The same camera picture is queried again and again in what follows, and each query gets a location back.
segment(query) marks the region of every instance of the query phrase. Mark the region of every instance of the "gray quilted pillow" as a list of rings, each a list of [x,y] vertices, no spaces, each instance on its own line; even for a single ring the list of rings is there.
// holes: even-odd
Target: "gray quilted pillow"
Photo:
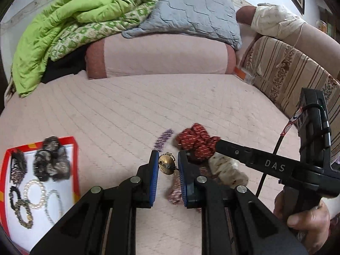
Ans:
[[[149,33],[177,33],[206,37],[241,48],[240,28],[232,0],[159,0],[137,28],[122,32],[133,38]]]

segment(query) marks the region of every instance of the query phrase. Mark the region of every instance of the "red scrunchie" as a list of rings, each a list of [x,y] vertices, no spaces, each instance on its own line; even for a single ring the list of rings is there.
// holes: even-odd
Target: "red scrunchie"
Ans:
[[[210,137],[204,126],[194,123],[191,128],[184,129],[176,137],[176,141],[183,150],[190,151],[199,161],[209,159],[215,153],[215,145],[220,137]]]

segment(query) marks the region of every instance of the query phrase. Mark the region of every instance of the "device handle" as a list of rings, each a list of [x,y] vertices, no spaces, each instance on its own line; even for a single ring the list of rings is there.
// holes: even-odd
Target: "device handle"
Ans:
[[[321,196],[313,191],[296,190],[294,188],[283,187],[283,221],[286,223],[290,215],[311,210],[320,203]]]

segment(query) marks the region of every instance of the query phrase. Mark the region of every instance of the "metal screw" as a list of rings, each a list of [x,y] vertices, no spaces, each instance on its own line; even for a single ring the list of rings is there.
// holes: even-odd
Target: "metal screw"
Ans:
[[[101,190],[102,190],[101,187],[94,186],[94,187],[91,188],[91,193],[92,194],[98,194]]]
[[[237,190],[239,193],[244,194],[245,192],[247,192],[247,187],[246,187],[246,186],[243,186],[243,185],[239,185],[239,186],[237,186],[236,190]]]
[[[132,176],[130,181],[132,183],[138,183],[138,182],[140,182],[140,177],[139,176]]]
[[[207,182],[207,178],[205,176],[198,176],[197,178],[197,182],[199,183],[206,183]]]

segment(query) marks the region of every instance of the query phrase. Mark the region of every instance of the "green blanket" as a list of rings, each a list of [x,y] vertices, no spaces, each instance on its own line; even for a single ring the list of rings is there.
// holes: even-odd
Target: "green blanket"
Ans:
[[[12,75],[20,96],[40,83],[47,60],[137,27],[158,0],[56,0],[38,14],[19,40]]]

